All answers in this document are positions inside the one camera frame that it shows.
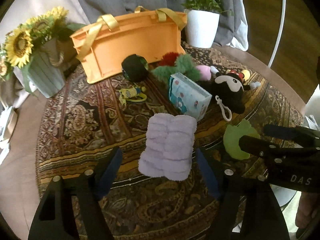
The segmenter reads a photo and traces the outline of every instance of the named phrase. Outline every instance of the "black plush toy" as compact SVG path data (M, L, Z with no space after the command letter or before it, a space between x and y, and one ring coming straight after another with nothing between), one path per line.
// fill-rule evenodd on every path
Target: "black plush toy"
M224 106L237 114L242 114L245 110L242 102L244 90L253 90L261 85L260 82L243 85L243 82L250 77L248 71L238 73L231 70L223 75L214 66L211 66L211 73L216 75L214 82L198 82L198 84L212 95L211 103L217 103L216 96L218 96Z
M148 76L148 62L144 57L132 54L121 63L123 76L132 82L140 82Z

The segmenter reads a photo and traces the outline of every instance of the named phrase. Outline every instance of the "lime green toy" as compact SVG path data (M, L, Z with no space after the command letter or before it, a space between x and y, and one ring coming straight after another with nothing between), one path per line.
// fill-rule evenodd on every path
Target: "lime green toy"
M228 124L223 135L223 145L226 152L234 159L244 160L250 157L249 153L242 151L239 147L239 139L244 135L260 138L255 128L246 119L242 119L238 126Z
M126 106L127 101L133 103L142 103L147 100L147 95L142 92L145 92L147 89L145 87L135 86L132 88L123 88L119 90L120 96L119 101L121 105Z

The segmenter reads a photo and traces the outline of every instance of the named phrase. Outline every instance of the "green plush toy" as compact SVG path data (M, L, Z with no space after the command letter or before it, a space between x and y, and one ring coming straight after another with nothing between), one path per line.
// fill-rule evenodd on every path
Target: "green plush toy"
M152 70L152 74L161 82L169 84L169 78L172 74L181 73L197 82L201 78L201 73L195 68L192 57L189 54L180 55L175 61L175 66L159 66Z
M249 159L250 157L249 153L242 151L239 147L239 139L244 135L249 135L260 139L260 135L246 119L242 119L238 126L228 124L223 135L223 145L226 149L226 152L234 159L244 160Z

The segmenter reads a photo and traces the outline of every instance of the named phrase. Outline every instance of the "mickey mouse plush toy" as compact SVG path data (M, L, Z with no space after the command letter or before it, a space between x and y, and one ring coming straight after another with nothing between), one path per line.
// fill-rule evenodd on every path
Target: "mickey mouse plush toy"
M243 85L250 77L248 70L243 70L242 72L228 70L227 73L223 75L214 66L211 66L210 69L211 73L216 76L214 82L198 82L198 84L217 100L221 109L222 106L226 106L231 112L242 114L245 110L244 103L242 102L244 90L254 90L261 85L260 82Z

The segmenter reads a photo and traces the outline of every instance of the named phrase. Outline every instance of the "orange plastic crate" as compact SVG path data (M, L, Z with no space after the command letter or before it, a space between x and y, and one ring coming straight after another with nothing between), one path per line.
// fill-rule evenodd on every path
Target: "orange plastic crate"
M185 13L176 14L184 23L187 22ZM131 54L144 57L148 63L159 61L170 51L185 54L180 45L181 31L170 17L160 22L156 11L146 11L117 16L115 19L119 26L110 30L104 24L81 62L88 83L93 84L121 73L121 63ZM83 27L71 35L78 54L92 26Z

